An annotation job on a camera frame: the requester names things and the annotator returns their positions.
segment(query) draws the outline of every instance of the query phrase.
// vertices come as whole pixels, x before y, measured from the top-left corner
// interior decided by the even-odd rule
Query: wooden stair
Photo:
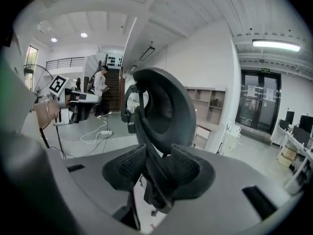
[[[110,69],[106,77],[106,85],[109,87],[109,91],[105,92],[105,99],[107,100],[110,111],[120,111],[120,91],[119,91],[119,69]]]

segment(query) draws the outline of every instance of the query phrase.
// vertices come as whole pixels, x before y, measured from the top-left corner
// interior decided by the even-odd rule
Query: metal railing
[[[85,61],[84,57],[72,57],[72,58],[52,60],[46,63],[46,69],[50,70],[50,69],[57,69],[57,68],[83,66],[84,61]]]

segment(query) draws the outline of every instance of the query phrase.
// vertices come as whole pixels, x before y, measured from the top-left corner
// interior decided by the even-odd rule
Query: green exit sign
[[[269,70],[269,69],[266,69],[266,68],[262,68],[262,72],[270,73],[270,70]]]

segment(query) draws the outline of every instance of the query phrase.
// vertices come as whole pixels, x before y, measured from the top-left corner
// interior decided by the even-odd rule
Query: fluorescent light
[[[252,44],[254,47],[271,47],[279,49],[288,49],[293,51],[299,51],[301,48],[299,45],[293,43],[275,40],[252,40]]]
[[[136,68],[137,68],[137,65],[133,65],[130,72],[134,71],[134,69],[136,69]]]
[[[139,61],[145,61],[156,49],[149,47],[145,53],[139,58]]]

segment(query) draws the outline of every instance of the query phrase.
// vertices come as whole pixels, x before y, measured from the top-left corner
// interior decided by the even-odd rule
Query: desk leg
[[[278,153],[278,155],[277,155],[277,158],[276,159],[278,159],[279,158],[279,156],[282,154],[282,152],[283,152],[283,147],[282,147],[282,143],[284,143],[285,142],[285,138],[286,138],[286,136],[287,136],[287,134],[285,133],[284,134],[284,136],[283,136],[283,138],[282,138],[282,140],[280,141],[280,143],[279,143],[279,153]]]
[[[297,176],[300,174],[300,172],[302,171],[302,169],[305,166],[305,164],[307,163],[307,161],[308,161],[308,157],[306,156],[305,159],[303,160],[302,164],[300,165],[299,169],[296,171],[296,173],[293,175],[293,177],[286,183],[286,185],[284,187],[285,189],[287,189],[290,186],[291,182],[297,178]]]

